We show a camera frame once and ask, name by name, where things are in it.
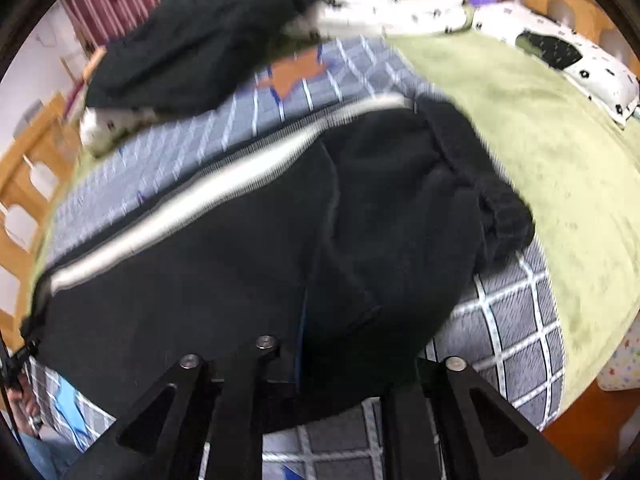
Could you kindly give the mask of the black pants with white stripe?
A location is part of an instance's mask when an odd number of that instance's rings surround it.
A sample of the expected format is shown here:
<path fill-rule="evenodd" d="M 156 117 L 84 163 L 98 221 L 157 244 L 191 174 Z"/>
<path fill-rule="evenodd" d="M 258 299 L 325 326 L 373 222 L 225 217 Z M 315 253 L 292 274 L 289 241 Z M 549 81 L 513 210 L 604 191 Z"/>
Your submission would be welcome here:
<path fill-rule="evenodd" d="M 369 96 L 209 159 L 58 258 L 22 332 L 116 417 L 186 354 L 224 375 L 273 336 L 282 429 L 410 384 L 473 276 L 534 235 L 454 104 Z"/>

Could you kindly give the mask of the blue grid blanket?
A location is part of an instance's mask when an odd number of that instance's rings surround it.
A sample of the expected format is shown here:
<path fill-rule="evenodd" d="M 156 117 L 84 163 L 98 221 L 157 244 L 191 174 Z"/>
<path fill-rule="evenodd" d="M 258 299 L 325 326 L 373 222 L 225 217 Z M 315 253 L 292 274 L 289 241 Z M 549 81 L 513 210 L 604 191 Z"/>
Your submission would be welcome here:
<path fill-rule="evenodd" d="M 436 340 L 502 337 L 544 270 L 469 119 L 381 40 L 334 40 L 153 126 L 55 207 L 22 333 L 69 479 L 549 477 L 554 449 Z"/>

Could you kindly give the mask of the green bed sheet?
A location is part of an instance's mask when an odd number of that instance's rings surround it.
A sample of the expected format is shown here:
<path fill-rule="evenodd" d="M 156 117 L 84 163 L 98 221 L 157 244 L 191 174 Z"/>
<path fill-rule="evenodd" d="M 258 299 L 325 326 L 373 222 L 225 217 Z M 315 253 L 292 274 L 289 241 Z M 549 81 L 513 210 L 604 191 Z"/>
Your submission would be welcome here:
<path fill-rule="evenodd" d="M 483 275 L 428 347 L 471 361 L 537 425 L 580 396 L 639 309 L 639 124 L 620 127 L 536 58 L 472 30 L 322 44 L 284 99 L 257 78 L 218 110 L 81 157 L 52 212 L 43 268 L 206 157 L 352 96 L 445 92 L 533 209 L 540 242 Z"/>

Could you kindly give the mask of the black jacket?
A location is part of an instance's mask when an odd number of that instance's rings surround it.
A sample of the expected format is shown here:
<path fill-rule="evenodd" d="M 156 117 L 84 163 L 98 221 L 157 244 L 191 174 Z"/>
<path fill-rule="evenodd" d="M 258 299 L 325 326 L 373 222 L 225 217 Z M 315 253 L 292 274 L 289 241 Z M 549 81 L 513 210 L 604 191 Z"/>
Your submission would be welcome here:
<path fill-rule="evenodd" d="M 196 115 L 214 110 L 268 58 L 289 22 L 317 0 L 160 0 L 109 44 L 86 104 L 96 110 Z"/>

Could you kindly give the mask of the white floral quilt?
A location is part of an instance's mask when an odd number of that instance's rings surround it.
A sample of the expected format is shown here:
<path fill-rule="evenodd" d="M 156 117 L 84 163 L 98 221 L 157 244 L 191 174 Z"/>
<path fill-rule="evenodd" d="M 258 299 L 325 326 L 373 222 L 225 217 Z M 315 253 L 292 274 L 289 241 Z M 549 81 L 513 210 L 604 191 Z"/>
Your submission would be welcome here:
<path fill-rule="evenodd" d="M 171 136 L 182 162 L 247 142 L 296 117 L 341 101 L 385 93 L 418 96 L 433 86 L 400 46 L 410 40 L 454 41 L 465 29 L 535 55 L 595 100 L 619 124 L 639 102 L 628 68 L 570 26 L 513 2 L 468 0 L 317 0 L 284 26 L 265 62 L 214 110 L 196 115 L 96 110 L 79 119 L 82 145 L 103 156 L 127 134 L 150 143 Z"/>

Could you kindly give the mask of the wooden bed frame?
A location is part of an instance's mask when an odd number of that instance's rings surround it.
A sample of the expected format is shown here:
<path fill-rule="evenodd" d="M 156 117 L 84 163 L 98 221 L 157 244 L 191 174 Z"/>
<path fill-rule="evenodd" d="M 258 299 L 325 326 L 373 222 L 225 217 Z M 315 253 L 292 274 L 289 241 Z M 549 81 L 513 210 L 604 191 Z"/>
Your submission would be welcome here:
<path fill-rule="evenodd" d="M 612 32 L 639 67 L 639 0 L 524 0 L 541 13 L 575 13 L 576 30 L 591 40 Z M 80 153 L 76 128 L 63 125 L 65 99 L 55 93 L 1 159 L 1 219 L 20 219 L 26 234 L 1 231 L 1 335 L 16 350 L 27 310 L 37 252 L 53 203 L 64 191 Z"/>

